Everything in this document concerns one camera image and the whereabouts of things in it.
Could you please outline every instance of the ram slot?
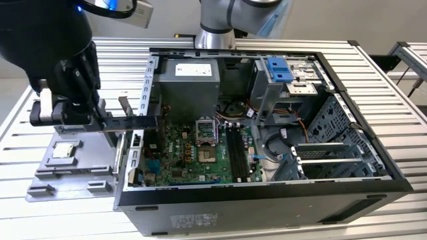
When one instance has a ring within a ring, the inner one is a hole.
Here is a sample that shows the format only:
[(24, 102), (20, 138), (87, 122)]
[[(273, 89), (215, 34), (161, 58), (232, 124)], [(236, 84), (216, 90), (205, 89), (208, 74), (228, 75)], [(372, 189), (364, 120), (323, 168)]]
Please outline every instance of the ram slot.
[(244, 143), (241, 140), (240, 128), (227, 127), (227, 148), (229, 155), (231, 174), (233, 182), (247, 182), (249, 177), (248, 163), (245, 158)]

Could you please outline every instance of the white wall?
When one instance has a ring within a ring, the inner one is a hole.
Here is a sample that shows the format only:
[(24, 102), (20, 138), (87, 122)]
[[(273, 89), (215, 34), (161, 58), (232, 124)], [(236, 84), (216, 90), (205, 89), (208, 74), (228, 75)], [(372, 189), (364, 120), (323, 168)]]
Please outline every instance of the white wall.
[[(151, 0), (148, 29), (89, 16), (96, 36), (155, 38), (196, 34), (197, 0)], [(427, 42), (427, 0), (295, 0), (283, 39), (356, 40), (369, 54), (398, 41)]]
[(369, 54), (427, 42), (427, 0), (295, 0), (284, 39), (356, 40)]

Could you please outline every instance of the aluminum work table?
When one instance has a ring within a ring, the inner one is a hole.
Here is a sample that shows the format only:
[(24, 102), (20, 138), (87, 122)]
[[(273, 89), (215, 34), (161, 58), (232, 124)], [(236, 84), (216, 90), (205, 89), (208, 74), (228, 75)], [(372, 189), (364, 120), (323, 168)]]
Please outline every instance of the aluminum work table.
[[(192, 48), (191, 38), (96, 38), (107, 110), (123, 115), (117, 97), (139, 104), (149, 47)], [(415, 192), (347, 225), (223, 232), (168, 239), (427, 239), (427, 119), (359, 46), (347, 41), (239, 39), (240, 50), (321, 52)], [(113, 198), (28, 203), (24, 200), (53, 127), (32, 127), (36, 95), (28, 88), (0, 128), (0, 239), (143, 239)]]

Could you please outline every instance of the power supply label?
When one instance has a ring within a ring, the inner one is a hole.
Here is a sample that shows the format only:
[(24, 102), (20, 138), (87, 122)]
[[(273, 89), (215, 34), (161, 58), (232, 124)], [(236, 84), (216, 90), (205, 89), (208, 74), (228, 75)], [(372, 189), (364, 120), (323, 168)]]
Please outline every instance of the power supply label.
[(175, 67), (175, 76), (212, 76), (211, 64), (179, 63)]
[(217, 213), (187, 214), (187, 215), (171, 216), (172, 227), (175, 229), (215, 227), (217, 219), (219, 219)]

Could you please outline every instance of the motherboard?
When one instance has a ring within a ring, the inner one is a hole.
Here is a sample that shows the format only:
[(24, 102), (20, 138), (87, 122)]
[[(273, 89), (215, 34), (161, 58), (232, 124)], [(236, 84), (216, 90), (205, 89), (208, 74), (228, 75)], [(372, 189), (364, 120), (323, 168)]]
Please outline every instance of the motherboard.
[[(212, 128), (207, 122), (193, 125), (167, 125), (161, 157), (147, 160), (144, 175), (147, 186), (260, 182), (261, 170), (256, 158), (252, 158), (256, 150), (249, 126), (237, 128), (240, 141), (233, 142), (241, 145), (239, 153), (236, 149), (229, 149), (227, 130), (231, 129), (225, 125), (213, 124)], [(217, 139), (201, 143), (200, 137)], [(233, 162), (236, 154), (244, 158), (240, 165)], [(244, 171), (243, 175), (247, 177), (235, 176), (236, 168)]]

